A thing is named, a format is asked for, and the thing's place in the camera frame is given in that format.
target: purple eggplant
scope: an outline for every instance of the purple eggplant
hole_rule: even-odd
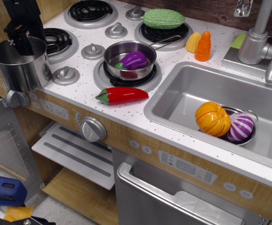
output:
[[[146,56],[140,52],[130,52],[120,60],[114,67],[117,69],[132,70],[144,67],[146,65]]]

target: toy food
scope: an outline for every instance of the toy food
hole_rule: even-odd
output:
[[[132,70],[146,65],[146,56],[140,51],[130,52],[114,67],[124,70]]]
[[[205,102],[196,111],[196,122],[206,134],[220,137],[231,126],[230,116],[215,102]]]
[[[182,14],[163,8],[149,9],[140,19],[148,27],[164,30],[177,28],[185,22]]]
[[[201,40],[202,35],[199,32],[193,33],[189,38],[185,45],[185,48],[188,52],[195,53],[197,49],[197,45]]]
[[[237,112],[230,115],[231,127],[225,137],[233,142],[246,139],[254,129],[253,119],[244,112]]]
[[[211,34],[210,32],[205,31],[197,45],[194,57],[196,60],[199,61],[208,61],[210,58],[210,54],[211,54]]]
[[[148,97],[147,92],[138,88],[114,87],[103,89],[95,98],[106,105],[118,105],[141,101]]]

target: orange pumpkin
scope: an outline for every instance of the orange pumpkin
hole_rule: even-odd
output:
[[[204,133],[215,137],[226,134],[231,126],[230,116],[215,102],[205,102],[197,109],[196,122]]]

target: sink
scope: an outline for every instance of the sink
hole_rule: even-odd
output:
[[[259,118],[255,123],[255,137],[238,146],[200,132],[195,112],[207,101],[254,112]],[[270,84],[192,62],[181,62],[150,98],[144,114],[153,122],[272,167]]]

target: toy carrot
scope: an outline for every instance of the toy carrot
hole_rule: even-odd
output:
[[[114,87],[103,89],[95,98],[106,105],[118,105],[141,101],[148,97],[147,92],[138,88]]]
[[[205,31],[200,42],[197,45],[196,53],[194,55],[196,60],[208,61],[211,54],[211,34]]]

